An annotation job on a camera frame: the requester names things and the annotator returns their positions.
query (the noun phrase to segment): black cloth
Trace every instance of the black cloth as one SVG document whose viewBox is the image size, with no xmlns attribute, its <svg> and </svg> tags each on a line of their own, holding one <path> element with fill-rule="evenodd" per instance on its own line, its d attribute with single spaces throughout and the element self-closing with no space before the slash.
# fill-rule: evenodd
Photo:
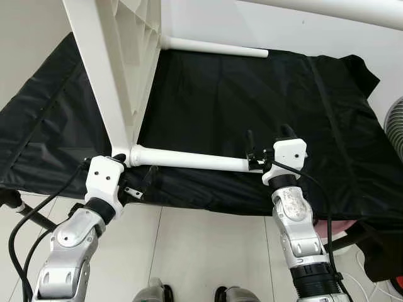
<svg viewBox="0 0 403 302">
<path fill-rule="evenodd" d="M 262 150 L 288 123 L 307 142 L 304 170 L 329 192 L 333 218 L 359 219 L 374 231 L 359 245 L 371 278 L 386 279 L 403 274 L 401 266 L 393 267 L 401 264 L 402 245 L 392 244 L 402 238 L 403 165 L 366 101 L 378 82 L 354 55 L 335 59 L 270 50 L 267 59 L 257 59 L 162 51 L 138 142 L 242 158 L 247 130 Z M 70 34 L 0 112 L 0 186 L 50 194 L 83 158 L 110 152 Z M 271 215 L 271 189 L 260 175 L 152 171 L 136 167 L 124 175 L 129 186 L 145 192 L 144 203 Z M 62 195 L 82 198 L 85 179 L 82 173 Z M 316 216 L 325 218 L 318 188 L 304 179 L 299 184 Z M 379 265 L 384 269 L 376 273 Z"/>
</svg>

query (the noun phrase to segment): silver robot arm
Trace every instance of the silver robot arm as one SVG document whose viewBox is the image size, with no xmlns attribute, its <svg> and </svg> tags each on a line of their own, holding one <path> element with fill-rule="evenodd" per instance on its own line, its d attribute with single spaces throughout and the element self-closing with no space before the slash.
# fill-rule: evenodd
<svg viewBox="0 0 403 302">
<path fill-rule="evenodd" d="M 54 230 L 50 255 L 39 273 L 32 301 L 84 301 L 89 261 L 98 247 L 98 238 L 106 225 L 123 211 L 118 191 L 124 168 L 120 161 L 110 157 L 92 158 L 86 181 L 86 204 Z"/>
<path fill-rule="evenodd" d="M 349 302 L 342 293 L 336 272 L 313 226 L 313 212 L 297 185 L 299 175 L 275 164 L 304 166 L 306 143 L 295 134 L 279 140 L 265 158 L 263 183 L 274 189 L 273 218 L 280 230 L 280 242 L 298 293 L 298 302 Z"/>
</svg>

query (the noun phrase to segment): robot leg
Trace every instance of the robot leg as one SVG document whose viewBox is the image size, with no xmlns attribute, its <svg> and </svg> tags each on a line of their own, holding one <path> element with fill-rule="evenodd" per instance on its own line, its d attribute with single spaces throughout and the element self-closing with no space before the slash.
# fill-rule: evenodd
<svg viewBox="0 0 403 302">
<path fill-rule="evenodd" d="M 142 289 L 133 302 L 174 302 L 173 292 L 170 286 L 163 285 L 159 278 L 151 278 L 149 286 Z"/>
<path fill-rule="evenodd" d="M 214 302 L 260 302 L 260 300 L 247 289 L 221 286 L 215 292 Z"/>
</svg>

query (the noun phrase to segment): pink object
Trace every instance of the pink object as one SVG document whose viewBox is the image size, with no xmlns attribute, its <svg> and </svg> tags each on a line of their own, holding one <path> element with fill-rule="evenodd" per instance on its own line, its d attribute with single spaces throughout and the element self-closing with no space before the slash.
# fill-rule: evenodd
<svg viewBox="0 0 403 302">
<path fill-rule="evenodd" d="M 355 222 L 356 220 L 332 221 L 332 234 L 335 235 L 347 230 Z M 315 226 L 315 231 L 318 233 L 320 238 L 327 238 L 327 221 L 319 220 Z"/>
</svg>

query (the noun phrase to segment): white cable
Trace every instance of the white cable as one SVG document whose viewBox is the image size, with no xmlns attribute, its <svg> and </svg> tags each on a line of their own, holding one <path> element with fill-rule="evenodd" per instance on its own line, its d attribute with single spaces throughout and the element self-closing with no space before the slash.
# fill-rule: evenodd
<svg viewBox="0 0 403 302">
<path fill-rule="evenodd" d="M 378 288 L 381 292 L 383 292 L 384 294 L 386 294 L 387 296 L 390 296 L 393 299 L 396 299 L 397 301 L 403 301 L 402 298 L 396 297 L 393 294 L 388 293 L 387 291 L 384 291 L 382 288 Z"/>
<path fill-rule="evenodd" d="M 370 294 L 370 296 L 368 297 L 368 299 L 371 301 L 373 298 L 373 295 L 377 292 L 377 290 L 379 289 L 379 283 L 375 283 L 375 286 L 372 289 L 372 292 Z"/>
<path fill-rule="evenodd" d="M 365 292 L 363 286 L 361 285 L 361 283 L 358 282 L 357 279 L 355 279 L 352 275 L 350 275 L 350 274 L 347 273 L 347 272 L 341 272 L 341 274 L 342 274 L 342 275 L 349 276 L 349 277 L 360 287 L 361 291 L 362 291 L 363 294 L 364 294 L 365 301 L 366 301 L 366 302 L 370 302 L 370 300 L 368 300 L 368 296 L 366 295 L 366 292 Z"/>
<path fill-rule="evenodd" d="M 362 270 L 363 272 L 365 272 L 364 266 L 361 264 L 360 260 L 358 259 L 358 253 L 359 253 L 359 252 L 360 252 L 360 251 L 357 251 L 357 253 L 355 254 L 355 259 L 357 260 L 357 263 L 358 263 L 359 267 L 361 268 L 361 270 Z M 384 291 L 384 290 L 379 286 L 379 284 L 380 284 L 380 282 L 374 283 L 375 287 L 372 289 L 372 292 L 371 292 L 371 295 L 370 295 L 370 297 L 369 297 L 369 300 L 367 300 L 368 302 L 371 301 L 371 299 L 373 298 L 373 295 L 376 293 L 377 290 L 378 290 L 378 291 L 381 291 L 382 293 L 386 294 L 387 296 L 390 296 L 390 297 L 393 298 L 393 299 L 396 299 L 397 301 L 403 301 L 402 298 L 396 297 L 396 296 L 394 296 L 393 294 L 390 294 L 390 293 Z"/>
</svg>

